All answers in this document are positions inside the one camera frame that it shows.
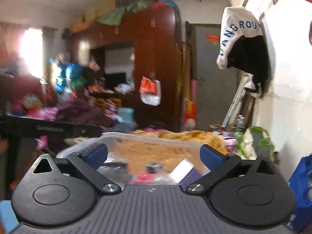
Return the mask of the purple lid brown box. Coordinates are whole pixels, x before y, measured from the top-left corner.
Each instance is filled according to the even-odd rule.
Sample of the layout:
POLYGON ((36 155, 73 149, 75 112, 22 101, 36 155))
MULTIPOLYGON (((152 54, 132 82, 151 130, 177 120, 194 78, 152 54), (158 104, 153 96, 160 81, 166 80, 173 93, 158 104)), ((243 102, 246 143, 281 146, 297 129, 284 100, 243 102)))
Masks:
POLYGON ((202 175, 195 168, 194 164, 184 159, 172 170, 169 177, 174 183, 179 184, 185 189, 187 186, 200 179, 202 175))

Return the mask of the green and white tote bag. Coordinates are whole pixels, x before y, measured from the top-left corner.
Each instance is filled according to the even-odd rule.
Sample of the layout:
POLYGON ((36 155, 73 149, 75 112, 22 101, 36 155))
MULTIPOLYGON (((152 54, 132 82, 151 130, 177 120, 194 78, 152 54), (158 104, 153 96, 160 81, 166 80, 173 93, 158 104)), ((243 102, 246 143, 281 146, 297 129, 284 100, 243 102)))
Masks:
POLYGON ((258 156, 273 159, 274 144, 269 133, 260 126, 251 126, 240 136, 237 142, 237 155, 244 160, 255 160, 258 156))

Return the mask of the white plastic laundry basket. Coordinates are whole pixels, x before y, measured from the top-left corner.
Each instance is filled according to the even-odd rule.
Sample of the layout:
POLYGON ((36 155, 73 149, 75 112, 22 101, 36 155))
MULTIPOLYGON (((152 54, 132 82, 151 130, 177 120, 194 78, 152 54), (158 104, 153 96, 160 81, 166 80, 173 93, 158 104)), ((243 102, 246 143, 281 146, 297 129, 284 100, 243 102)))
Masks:
POLYGON ((153 162, 160 164, 164 173, 169 174, 184 159, 194 164, 200 174, 208 172, 199 156, 203 144, 117 132, 108 132, 99 138, 86 138, 76 142, 59 152, 57 157, 65 158, 73 152, 84 154, 101 143, 106 144, 108 148, 108 157, 104 163, 125 163, 133 176, 145 173, 147 165, 153 162))

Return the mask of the yellow floral blanket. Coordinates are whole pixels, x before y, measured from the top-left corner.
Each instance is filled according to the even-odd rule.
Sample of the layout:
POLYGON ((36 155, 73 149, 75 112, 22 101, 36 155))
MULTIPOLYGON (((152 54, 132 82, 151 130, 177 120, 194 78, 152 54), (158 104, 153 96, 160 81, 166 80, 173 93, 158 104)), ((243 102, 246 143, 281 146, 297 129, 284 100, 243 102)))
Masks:
POLYGON ((202 130, 191 130, 182 132, 171 132, 166 129, 147 129, 147 130, 135 130, 131 132, 133 135, 144 137, 155 137, 161 139, 170 139, 178 141, 196 142, 200 144, 207 144, 213 149, 226 155, 229 150, 225 146, 225 139, 222 135, 214 135, 212 132, 205 132, 202 130))

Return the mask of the pile of dark clothes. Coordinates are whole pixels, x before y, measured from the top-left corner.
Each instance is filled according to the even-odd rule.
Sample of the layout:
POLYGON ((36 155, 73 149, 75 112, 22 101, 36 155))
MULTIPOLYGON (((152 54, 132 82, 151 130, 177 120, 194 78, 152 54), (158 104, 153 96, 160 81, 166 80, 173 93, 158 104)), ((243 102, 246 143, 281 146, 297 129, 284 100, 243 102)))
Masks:
POLYGON ((116 121, 108 117, 98 107, 92 107, 87 101, 75 99, 58 106, 55 121, 78 125, 97 125, 104 128, 113 127, 116 121))

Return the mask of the grey metal door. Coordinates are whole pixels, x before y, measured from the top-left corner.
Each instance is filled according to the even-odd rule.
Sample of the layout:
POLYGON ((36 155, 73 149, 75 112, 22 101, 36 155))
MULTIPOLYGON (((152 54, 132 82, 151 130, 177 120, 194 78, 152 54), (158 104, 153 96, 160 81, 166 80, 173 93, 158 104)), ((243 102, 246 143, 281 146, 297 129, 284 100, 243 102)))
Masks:
POLYGON ((220 33, 220 25, 195 26, 198 130, 223 123, 237 89, 235 69, 221 70, 216 64, 220 33))

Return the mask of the black television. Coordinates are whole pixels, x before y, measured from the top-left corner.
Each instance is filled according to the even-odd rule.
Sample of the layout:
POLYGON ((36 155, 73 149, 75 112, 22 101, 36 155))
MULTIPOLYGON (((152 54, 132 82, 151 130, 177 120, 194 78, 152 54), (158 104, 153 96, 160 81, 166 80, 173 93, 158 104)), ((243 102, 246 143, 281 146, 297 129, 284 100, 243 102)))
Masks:
POLYGON ((121 83, 126 83, 126 73, 105 74, 105 86, 109 90, 114 90, 121 83))

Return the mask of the dark red wooden wardrobe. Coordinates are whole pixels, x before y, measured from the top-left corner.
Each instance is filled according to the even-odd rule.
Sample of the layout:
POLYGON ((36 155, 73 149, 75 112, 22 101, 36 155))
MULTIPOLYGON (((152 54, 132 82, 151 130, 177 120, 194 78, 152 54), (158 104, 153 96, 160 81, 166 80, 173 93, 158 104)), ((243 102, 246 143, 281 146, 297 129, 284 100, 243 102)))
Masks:
POLYGON ((163 123, 166 129, 178 131, 180 127, 179 75, 181 72, 181 19, 173 7, 148 9, 125 14, 119 26, 108 26, 96 21, 71 36, 71 58, 83 64, 82 51, 93 56, 98 65, 100 52, 106 47, 121 47, 131 43, 134 47, 135 91, 123 99, 123 105, 135 110, 140 128, 163 123), (149 106, 140 99, 139 88, 143 77, 155 78, 161 83, 161 103, 149 106))

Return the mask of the red and white plastic bag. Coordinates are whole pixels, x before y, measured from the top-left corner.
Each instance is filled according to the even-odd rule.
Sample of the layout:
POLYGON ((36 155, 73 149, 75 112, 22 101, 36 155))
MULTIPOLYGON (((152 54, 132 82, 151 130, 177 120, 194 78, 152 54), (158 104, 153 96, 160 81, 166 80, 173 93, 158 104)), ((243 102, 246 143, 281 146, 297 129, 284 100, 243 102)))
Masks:
POLYGON ((141 101, 150 106, 159 106, 161 103, 161 82, 155 79, 143 77, 140 88, 141 101))

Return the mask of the metal crutches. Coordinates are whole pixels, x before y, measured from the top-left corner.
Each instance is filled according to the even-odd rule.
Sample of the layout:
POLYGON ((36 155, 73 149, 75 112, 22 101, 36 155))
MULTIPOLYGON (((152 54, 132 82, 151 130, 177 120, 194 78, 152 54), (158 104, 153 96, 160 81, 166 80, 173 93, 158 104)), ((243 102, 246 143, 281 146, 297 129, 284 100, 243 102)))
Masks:
POLYGON ((230 104, 229 110, 227 111, 225 118, 222 123, 222 128, 226 128, 227 125, 230 122, 230 119, 234 116, 234 112, 236 110, 236 107, 238 106, 238 103, 242 100, 242 98, 245 95, 245 85, 248 81, 248 74, 243 74, 242 79, 238 85, 237 91, 234 95, 234 98, 230 104))

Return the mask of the blue shopping bag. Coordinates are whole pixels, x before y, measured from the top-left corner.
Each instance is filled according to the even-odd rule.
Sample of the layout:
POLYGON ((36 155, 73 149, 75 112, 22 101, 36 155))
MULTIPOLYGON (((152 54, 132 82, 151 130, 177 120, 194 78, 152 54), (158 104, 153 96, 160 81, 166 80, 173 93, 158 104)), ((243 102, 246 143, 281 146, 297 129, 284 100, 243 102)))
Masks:
POLYGON ((311 222, 311 155, 303 157, 289 180, 296 205, 288 226, 300 233, 311 222))

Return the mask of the white hoodie with blue letters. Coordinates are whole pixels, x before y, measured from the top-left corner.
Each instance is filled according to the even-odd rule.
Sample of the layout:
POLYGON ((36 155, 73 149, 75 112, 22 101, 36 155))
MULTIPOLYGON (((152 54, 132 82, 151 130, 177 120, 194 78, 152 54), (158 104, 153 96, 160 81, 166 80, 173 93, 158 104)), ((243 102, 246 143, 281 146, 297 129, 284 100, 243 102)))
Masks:
POLYGON ((230 51, 242 36, 247 38, 263 36, 260 23, 252 12, 243 6, 225 7, 221 23, 220 49, 216 59, 219 69, 228 68, 230 51))

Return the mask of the green cloth on wardrobe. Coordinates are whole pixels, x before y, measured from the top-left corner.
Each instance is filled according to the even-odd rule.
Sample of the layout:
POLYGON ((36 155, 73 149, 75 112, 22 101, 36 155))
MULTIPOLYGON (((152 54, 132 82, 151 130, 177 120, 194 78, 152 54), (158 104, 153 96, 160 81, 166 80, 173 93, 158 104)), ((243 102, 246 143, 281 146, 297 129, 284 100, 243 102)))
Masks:
POLYGON ((152 2, 150 1, 139 0, 131 3, 130 5, 118 7, 113 11, 100 16, 97 19, 97 22, 108 26, 119 26, 122 23, 125 14, 147 10, 151 5, 152 2))

